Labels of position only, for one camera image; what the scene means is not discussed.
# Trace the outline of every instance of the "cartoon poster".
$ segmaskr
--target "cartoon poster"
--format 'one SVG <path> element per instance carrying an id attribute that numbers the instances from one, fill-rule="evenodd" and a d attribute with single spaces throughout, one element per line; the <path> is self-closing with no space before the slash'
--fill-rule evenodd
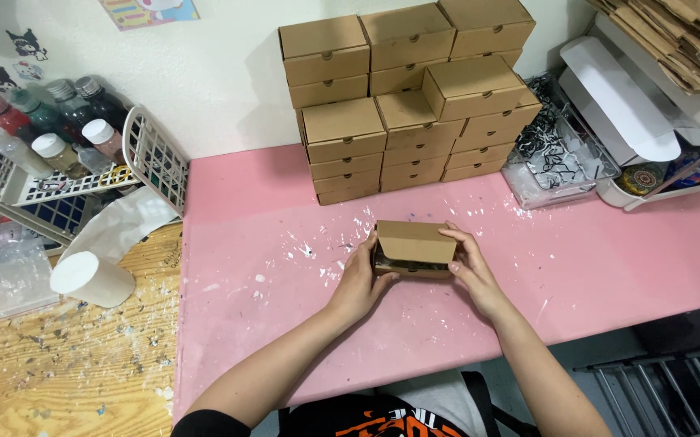
<path id="1" fill-rule="evenodd" d="M 199 19 L 192 0 L 99 0 L 118 30 Z"/>

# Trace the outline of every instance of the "forearm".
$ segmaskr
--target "forearm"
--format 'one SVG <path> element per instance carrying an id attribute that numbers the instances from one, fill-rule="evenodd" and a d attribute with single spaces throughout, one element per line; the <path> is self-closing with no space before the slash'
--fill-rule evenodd
<path id="1" fill-rule="evenodd" d="M 217 410 L 254 428 L 279 407 L 306 367 L 350 324 L 328 310 L 319 311 L 223 373 L 186 413 Z"/>
<path id="2" fill-rule="evenodd" d="M 592 403 L 511 303 L 491 320 L 542 435 L 611 435 Z"/>

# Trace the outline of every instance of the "sticker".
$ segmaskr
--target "sticker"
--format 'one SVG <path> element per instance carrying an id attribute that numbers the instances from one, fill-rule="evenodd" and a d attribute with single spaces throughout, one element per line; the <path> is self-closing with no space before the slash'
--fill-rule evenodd
<path id="1" fill-rule="evenodd" d="M 42 68 L 34 64 L 29 64 L 26 61 L 13 64 L 13 69 L 18 73 L 18 76 L 26 80 L 42 80 Z"/>
<path id="2" fill-rule="evenodd" d="M 99 0 L 118 29 L 199 19 L 191 0 Z"/>
<path id="3" fill-rule="evenodd" d="M 48 59 L 48 51 L 44 48 L 40 48 L 40 44 L 37 42 L 37 37 L 32 33 L 32 29 L 26 29 L 26 34 L 14 35 L 9 30 L 6 30 L 8 35 L 10 35 L 13 44 L 15 45 L 15 51 L 22 56 L 34 56 L 38 61 L 44 61 Z"/>
<path id="4" fill-rule="evenodd" d="M 0 92 L 6 93 L 7 91 L 15 88 L 21 88 L 13 82 L 10 75 L 5 71 L 5 67 L 0 67 Z"/>

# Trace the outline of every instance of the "white box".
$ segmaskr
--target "white box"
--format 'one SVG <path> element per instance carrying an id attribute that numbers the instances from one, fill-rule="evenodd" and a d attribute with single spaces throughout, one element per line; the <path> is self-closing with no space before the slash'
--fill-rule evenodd
<path id="1" fill-rule="evenodd" d="M 596 25 L 592 27 L 588 35 L 597 36 L 604 44 L 607 40 L 613 43 L 620 51 L 646 74 L 658 88 L 671 99 L 671 101 L 684 114 L 692 118 L 700 127 L 700 94 L 685 94 L 666 74 L 658 67 L 655 59 L 650 56 L 636 41 L 627 36 L 619 27 L 609 19 L 598 14 Z"/>
<path id="2" fill-rule="evenodd" d="M 583 36 L 560 49 L 559 83 L 619 165 L 666 162 L 681 153 L 674 126 L 601 42 Z"/>

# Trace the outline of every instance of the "hand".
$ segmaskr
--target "hand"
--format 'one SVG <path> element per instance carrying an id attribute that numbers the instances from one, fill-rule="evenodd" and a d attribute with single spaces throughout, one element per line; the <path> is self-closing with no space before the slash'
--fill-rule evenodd
<path id="1" fill-rule="evenodd" d="M 445 222 L 445 225 L 447 229 L 440 229 L 439 233 L 454 238 L 458 243 L 457 260 L 450 262 L 450 271 L 469 289 L 477 309 L 493 320 L 510 307 L 514 308 L 498 286 L 474 236 L 464 233 L 450 222 Z"/>
<path id="2" fill-rule="evenodd" d="M 334 313 L 348 327 L 361 320 L 372 309 L 388 284 L 399 278 L 398 273 L 385 273 L 372 286 L 374 273 L 369 259 L 375 243 L 377 232 L 372 231 L 369 238 L 348 258 L 342 280 L 326 304 L 326 310 Z"/>

